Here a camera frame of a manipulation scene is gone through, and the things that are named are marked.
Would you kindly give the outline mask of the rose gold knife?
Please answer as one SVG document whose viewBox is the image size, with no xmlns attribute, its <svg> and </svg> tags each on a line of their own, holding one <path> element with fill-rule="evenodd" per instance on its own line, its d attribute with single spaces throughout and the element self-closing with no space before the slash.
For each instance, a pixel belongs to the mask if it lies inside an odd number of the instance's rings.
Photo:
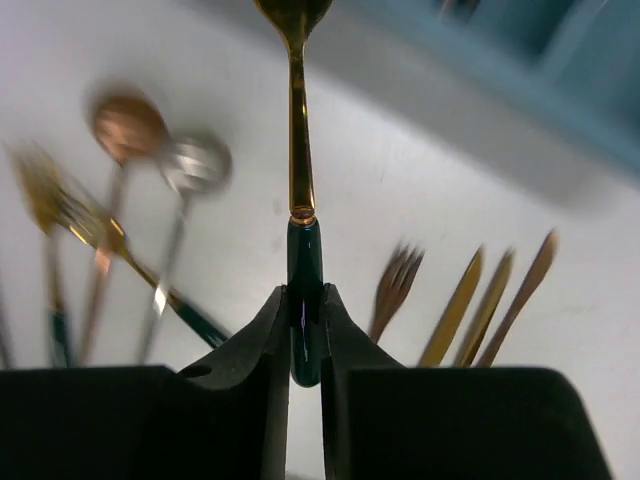
<svg viewBox="0 0 640 480">
<path fill-rule="evenodd" d="M 552 229 L 542 242 L 538 253 L 533 259 L 528 272 L 526 273 L 506 314 L 491 337 L 489 344 L 481 354 L 479 360 L 476 362 L 477 367 L 485 368 L 490 367 L 493 364 L 518 315 L 546 277 L 554 261 L 557 247 L 558 234 L 555 229 Z"/>
</svg>

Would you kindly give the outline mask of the gold fork dark handle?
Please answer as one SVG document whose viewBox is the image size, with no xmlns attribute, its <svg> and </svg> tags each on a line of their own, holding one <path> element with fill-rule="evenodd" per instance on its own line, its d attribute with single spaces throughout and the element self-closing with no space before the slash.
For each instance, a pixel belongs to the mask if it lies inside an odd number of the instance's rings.
<svg viewBox="0 0 640 480">
<path fill-rule="evenodd" d="M 291 373 L 301 387 L 320 382 L 326 350 L 320 320 L 323 262 L 308 129 L 304 76 L 306 42 L 328 11 L 329 1 L 256 3 L 281 35 L 289 64 L 289 223 L 287 230 L 287 295 L 291 334 Z"/>
</svg>

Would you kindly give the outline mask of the blue plastic cutlery tray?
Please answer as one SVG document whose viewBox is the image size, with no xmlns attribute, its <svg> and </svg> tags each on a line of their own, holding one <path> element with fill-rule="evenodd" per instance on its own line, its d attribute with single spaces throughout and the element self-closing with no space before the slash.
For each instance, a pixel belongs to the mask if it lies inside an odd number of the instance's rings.
<svg viewBox="0 0 640 480">
<path fill-rule="evenodd" d="M 639 185 L 635 1 L 337 1 L 307 55 L 545 203 Z"/>
</svg>

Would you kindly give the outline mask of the silver round spoon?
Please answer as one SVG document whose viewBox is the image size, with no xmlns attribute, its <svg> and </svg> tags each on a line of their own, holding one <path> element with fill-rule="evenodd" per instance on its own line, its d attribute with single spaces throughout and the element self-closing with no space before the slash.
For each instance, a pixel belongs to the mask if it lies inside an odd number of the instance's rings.
<svg viewBox="0 0 640 480">
<path fill-rule="evenodd" d="M 213 133 L 204 130 L 170 136 L 157 155 L 160 174 L 176 193 L 178 206 L 158 281 L 145 315 L 136 360 L 147 361 L 158 324 L 169 303 L 173 274 L 192 199 L 217 192 L 228 184 L 232 156 Z"/>
</svg>

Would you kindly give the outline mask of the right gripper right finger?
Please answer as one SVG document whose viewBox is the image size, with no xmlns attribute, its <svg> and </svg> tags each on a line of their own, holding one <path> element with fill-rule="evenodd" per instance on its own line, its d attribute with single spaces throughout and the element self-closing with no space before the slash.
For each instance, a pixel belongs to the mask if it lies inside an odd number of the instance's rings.
<svg viewBox="0 0 640 480">
<path fill-rule="evenodd" d="M 408 368 L 321 304 L 321 395 L 330 479 L 608 479 L 574 386 L 547 368 Z"/>
</svg>

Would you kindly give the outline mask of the copper round spoon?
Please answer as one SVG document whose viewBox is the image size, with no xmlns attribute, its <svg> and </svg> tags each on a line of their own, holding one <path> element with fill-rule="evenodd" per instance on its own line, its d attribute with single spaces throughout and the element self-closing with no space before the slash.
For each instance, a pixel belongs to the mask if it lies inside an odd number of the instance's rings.
<svg viewBox="0 0 640 480">
<path fill-rule="evenodd" d="M 117 215 L 128 169 L 155 156 L 167 137 L 165 121 L 156 105 L 140 92 L 111 89 L 97 96 L 91 105 L 91 131 L 98 145 L 116 163 L 110 183 L 107 211 Z M 90 297 L 82 324 L 78 363 L 89 362 L 101 310 L 113 250 L 102 241 L 94 256 Z"/>
</svg>

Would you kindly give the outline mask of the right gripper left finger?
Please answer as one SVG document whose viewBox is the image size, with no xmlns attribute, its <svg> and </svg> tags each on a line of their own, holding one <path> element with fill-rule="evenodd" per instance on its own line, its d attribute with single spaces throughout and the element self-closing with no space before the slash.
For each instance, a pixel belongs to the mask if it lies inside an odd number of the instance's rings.
<svg viewBox="0 0 640 480">
<path fill-rule="evenodd" d="M 5 479 L 280 479 L 289 389 L 284 287 L 223 345 L 163 365 L 1 375 Z"/>
</svg>

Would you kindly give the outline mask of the gold knife green handle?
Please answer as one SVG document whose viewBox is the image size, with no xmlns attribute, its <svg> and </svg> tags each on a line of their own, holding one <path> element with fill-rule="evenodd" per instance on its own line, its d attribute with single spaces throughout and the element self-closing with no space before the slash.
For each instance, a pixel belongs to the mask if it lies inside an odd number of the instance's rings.
<svg viewBox="0 0 640 480">
<path fill-rule="evenodd" d="M 419 358 L 418 367 L 437 367 L 444 359 L 479 283 L 484 251 L 480 245 L 467 265 Z"/>
<path fill-rule="evenodd" d="M 510 248 L 502 256 L 466 330 L 453 361 L 454 367 L 465 368 L 472 365 L 510 278 L 514 255 L 515 251 Z"/>
</svg>

